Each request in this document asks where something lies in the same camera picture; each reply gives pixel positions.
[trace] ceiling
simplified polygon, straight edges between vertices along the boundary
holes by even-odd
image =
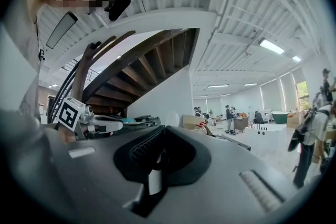
[[[38,21],[41,42],[46,43],[62,16],[49,6],[43,9]],[[199,28],[190,65],[193,94],[209,97],[239,92],[245,83],[266,82],[294,67],[293,56],[304,60],[322,49],[316,16],[307,0],[132,0],[116,22],[110,22],[102,10],[76,16],[78,21],[57,46],[46,51],[40,83],[47,79],[53,83],[54,77],[60,81],[60,68],[80,56],[91,42],[130,30],[140,34]],[[262,38],[285,52],[280,56],[259,47]],[[131,48],[137,41],[129,43]],[[108,61],[93,68],[101,71]],[[208,88],[216,84],[229,87]]]

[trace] teal object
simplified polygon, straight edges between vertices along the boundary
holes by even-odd
[[[289,112],[272,111],[272,116],[276,124],[287,124],[288,114]]]
[[[121,121],[127,123],[127,122],[135,122],[136,120],[124,118],[124,119],[121,119]]]

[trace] backpack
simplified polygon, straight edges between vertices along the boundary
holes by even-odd
[[[323,113],[323,114],[325,114],[329,117],[329,111],[328,110],[324,110],[324,109],[317,110],[317,108],[313,108],[312,110],[310,110],[308,112],[308,114],[306,114],[305,117],[304,117],[305,118],[304,123],[302,123],[299,127],[297,127],[294,130],[293,136],[292,136],[291,141],[290,141],[289,146],[288,146],[288,152],[291,152],[291,151],[295,150],[297,148],[298,144],[302,143],[304,141],[305,133],[308,130],[308,126],[314,120],[314,117],[315,117],[317,112]]]

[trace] wooden staircase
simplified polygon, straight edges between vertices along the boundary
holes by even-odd
[[[98,48],[88,46],[79,63],[71,96],[92,106],[94,113],[127,115],[127,107],[190,63],[196,29],[164,30],[141,42],[110,64],[84,90],[89,67],[117,43],[111,37]]]

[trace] table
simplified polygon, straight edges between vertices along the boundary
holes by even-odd
[[[233,119],[234,129],[244,131],[246,127],[248,127],[248,118],[234,118]]]

